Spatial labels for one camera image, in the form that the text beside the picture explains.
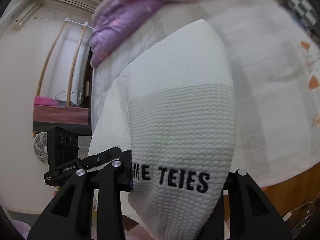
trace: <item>white fan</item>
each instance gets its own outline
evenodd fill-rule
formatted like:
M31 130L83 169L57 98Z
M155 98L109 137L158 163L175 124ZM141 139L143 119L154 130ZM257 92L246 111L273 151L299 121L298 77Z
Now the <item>white fan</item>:
M42 164L48 164L47 132L38 133L35 137L33 151Z

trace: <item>pink blanket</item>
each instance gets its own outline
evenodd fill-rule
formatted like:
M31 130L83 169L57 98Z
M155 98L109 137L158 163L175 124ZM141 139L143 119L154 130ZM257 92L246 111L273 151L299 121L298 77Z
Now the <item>pink blanket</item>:
M190 0L103 0L92 15L95 28L91 44L91 66L98 66L168 1Z

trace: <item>metal bolt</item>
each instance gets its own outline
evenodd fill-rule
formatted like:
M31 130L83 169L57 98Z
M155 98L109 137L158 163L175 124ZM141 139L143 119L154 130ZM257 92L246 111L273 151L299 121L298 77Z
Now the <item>metal bolt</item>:
M77 174L78 176L82 176L82 175L85 174L85 171L84 171L84 169L79 169L79 170L76 171L76 174Z
M238 170L238 174L239 174L240 176L245 176L245 175L247 175L247 172L246 172L245 170L243 170L243 169L239 169L239 170Z
M112 163L112 166L114 166L114 167L119 167L120 165L121 165L121 161L114 161Z

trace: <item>mattress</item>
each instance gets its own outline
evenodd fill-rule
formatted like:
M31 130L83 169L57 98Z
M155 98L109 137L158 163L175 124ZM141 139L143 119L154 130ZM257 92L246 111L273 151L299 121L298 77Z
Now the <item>mattress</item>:
M264 187L318 163L319 93L308 83L320 68L320 52L278 0L172 3L159 10L94 69L92 129L121 71L154 44L199 19L223 40L235 85L237 136L231 171L245 169ZM311 44L309 51L301 41Z

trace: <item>black and white checkered cloth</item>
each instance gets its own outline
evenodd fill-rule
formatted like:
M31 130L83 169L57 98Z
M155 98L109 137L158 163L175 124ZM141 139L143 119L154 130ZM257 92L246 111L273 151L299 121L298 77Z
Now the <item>black and white checkered cloth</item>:
M316 25L319 25L319 16L308 0L286 0L290 9L297 15L302 26L311 33L318 36L320 33L316 30Z

